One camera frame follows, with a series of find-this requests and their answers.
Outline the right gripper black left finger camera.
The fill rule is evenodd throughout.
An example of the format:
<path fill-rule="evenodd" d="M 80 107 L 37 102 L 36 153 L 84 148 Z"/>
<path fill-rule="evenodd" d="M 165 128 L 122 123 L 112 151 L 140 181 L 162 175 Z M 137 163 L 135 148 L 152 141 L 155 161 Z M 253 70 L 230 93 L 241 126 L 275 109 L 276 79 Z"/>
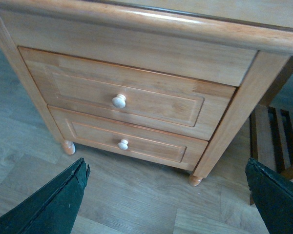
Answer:
<path fill-rule="evenodd" d="M 90 167 L 78 159 L 0 217 L 0 234 L 69 234 L 81 206 Z"/>

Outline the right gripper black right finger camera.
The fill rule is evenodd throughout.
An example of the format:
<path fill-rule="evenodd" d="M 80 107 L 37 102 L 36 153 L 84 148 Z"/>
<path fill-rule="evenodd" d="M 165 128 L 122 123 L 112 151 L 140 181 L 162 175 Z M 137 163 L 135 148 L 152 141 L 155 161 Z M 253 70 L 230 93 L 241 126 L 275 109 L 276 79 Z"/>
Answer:
<path fill-rule="evenodd" d="M 268 232 L 293 234 L 293 183 L 254 158 L 249 158 L 245 173 Z"/>

